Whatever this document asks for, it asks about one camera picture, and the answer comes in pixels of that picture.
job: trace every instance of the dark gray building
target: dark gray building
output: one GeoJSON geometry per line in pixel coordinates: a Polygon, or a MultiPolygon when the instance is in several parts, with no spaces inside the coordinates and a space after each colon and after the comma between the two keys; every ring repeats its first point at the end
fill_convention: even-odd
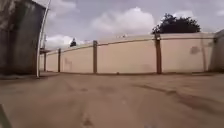
{"type": "Polygon", "coordinates": [[[32,0],[0,0],[0,73],[36,73],[45,10],[32,0]]]}

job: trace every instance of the tree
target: tree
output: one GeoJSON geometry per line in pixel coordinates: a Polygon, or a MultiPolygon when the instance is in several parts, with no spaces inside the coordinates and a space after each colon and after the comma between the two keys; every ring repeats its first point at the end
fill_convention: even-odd
{"type": "Polygon", "coordinates": [[[70,47],[73,47],[73,46],[77,46],[75,38],[73,38],[73,40],[72,40],[72,42],[70,44],[70,47]]]}
{"type": "Polygon", "coordinates": [[[160,25],[157,25],[152,30],[155,33],[196,33],[200,32],[201,28],[197,21],[191,17],[174,17],[171,14],[165,14],[160,25]]]}

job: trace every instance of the beige wall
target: beige wall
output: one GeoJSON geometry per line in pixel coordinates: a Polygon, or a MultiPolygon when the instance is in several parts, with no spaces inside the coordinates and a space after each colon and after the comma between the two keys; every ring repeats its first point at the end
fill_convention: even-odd
{"type": "Polygon", "coordinates": [[[156,72],[156,51],[150,35],[138,40],[103,42],[98,46],[98,73],[154,73],[156,72]]]}
{"type": "MultiPolygon", "coordinates": [[[[162,34],[163,73],[224,69],[224,34],[217,43],[214,43],[214,36],[202,33],[162,34]]],[[[153,39],[153,35],[143,35],[98,41],[98,73],[156,73],[153,39]]],[[[47,54],[46,68],[47,71],[58,71],[57,51],[47,54]]],[[[62,50],[61,72],[93,73],[93,44],[62,50]]]]}
{"type": "Polygon", "coordinates": [[[46,70],[58,72],[58,51],[47,53],[46,70]]]}
{"type": "Polygon", "coordinates": [[[62,51],[61,72],[93,73],[92,44],[62,51]]]}
{"type": "Polygon", "coordinates": [[[163,72],[204,71],[200,38],[200,34],[161,35],[163,72]]]}
{"type": "Polygon", "coordinates": [[[40,70],[44,70],[44,54],[40,55],[40,70]]]}

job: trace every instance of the pavement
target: pavement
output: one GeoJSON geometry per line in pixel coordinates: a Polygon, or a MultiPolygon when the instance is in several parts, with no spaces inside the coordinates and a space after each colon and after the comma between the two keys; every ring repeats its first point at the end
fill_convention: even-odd
{"type": "Polygon", "coordinates": [[[224,74],[43,75],[0,80],[0,128],[224,126],[224,74]]]}

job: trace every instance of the wall pillar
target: wall pillar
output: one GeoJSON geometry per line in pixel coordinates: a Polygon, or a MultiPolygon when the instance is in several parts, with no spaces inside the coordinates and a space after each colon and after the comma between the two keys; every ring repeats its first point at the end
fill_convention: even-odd
{"type": "Polygon", "coordinates": [[[96,40],[93,41],[93,73],[97,74],[97,45],[96,40]]]}
{"type": "Polygon", "coordinates": [[[46,65],[47,65],[47,53],[44,53],[44,71],[46,72],[46,65]]]}
{"type": "Polygon", "coordinates": [[[155,46],[156,46],[156,72],[162,74],[162,52],[161,52],[161,37],[159,34],[155,34],[155,46]]]}
{"type": "Polygon", "coordinates": [[[58,72],[61,72],[61,49],[58,49],[58,72]]]}

